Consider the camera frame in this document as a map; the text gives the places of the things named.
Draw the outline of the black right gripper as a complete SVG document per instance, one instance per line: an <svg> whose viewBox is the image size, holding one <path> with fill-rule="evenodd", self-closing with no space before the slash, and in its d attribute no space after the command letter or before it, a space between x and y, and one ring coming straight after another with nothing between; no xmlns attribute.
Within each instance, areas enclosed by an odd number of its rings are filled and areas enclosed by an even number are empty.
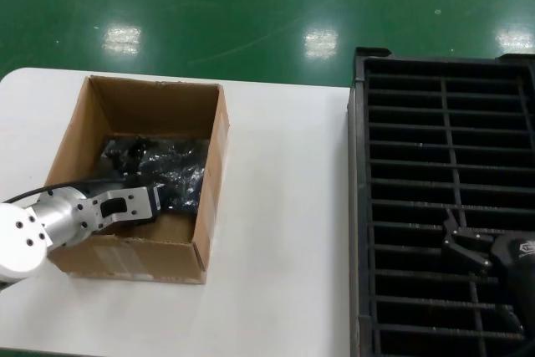
<svg viewBox="0 0 535 357"><path fill-rule="evenodd" d="M446 213L441 249L444 261L478 275L487 275L494 263L500 282L515 302L534 303L534 238L509 234L495 241L493 236L462 227L450 209Z"/></svg>

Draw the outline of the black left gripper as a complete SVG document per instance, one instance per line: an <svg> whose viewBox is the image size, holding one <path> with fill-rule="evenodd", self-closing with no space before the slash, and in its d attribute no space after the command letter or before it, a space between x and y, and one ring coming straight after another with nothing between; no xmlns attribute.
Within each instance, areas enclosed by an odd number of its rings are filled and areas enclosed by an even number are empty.
<svg viewBox="0 0 535 357"><path fill-rule="evenodd" d="M112 190L146 186L147 177L136 174L147 149L147 140L140 136L134 138L128 151L110 148L105 151L105 158L114 176L99 177L89 180L89 197Z"/></svg>

